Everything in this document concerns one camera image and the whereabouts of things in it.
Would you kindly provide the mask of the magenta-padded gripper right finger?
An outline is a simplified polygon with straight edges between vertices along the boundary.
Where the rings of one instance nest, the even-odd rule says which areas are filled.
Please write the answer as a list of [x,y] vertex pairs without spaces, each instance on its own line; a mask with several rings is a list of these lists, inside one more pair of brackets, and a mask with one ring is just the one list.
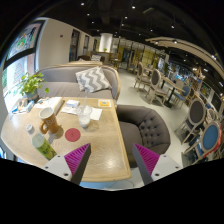
[[182,169],[182,166],[167,154],[159,155],[138,144],[133,145],[132,153],[145,185]]

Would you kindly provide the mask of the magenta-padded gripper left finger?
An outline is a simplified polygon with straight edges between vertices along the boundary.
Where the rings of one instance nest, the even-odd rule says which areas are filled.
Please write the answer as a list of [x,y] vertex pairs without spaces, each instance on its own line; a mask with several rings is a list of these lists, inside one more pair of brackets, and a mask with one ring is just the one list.
[[85,144],[66,155],[56,155],[42,169],[79,185],[89,157],[91,144]]

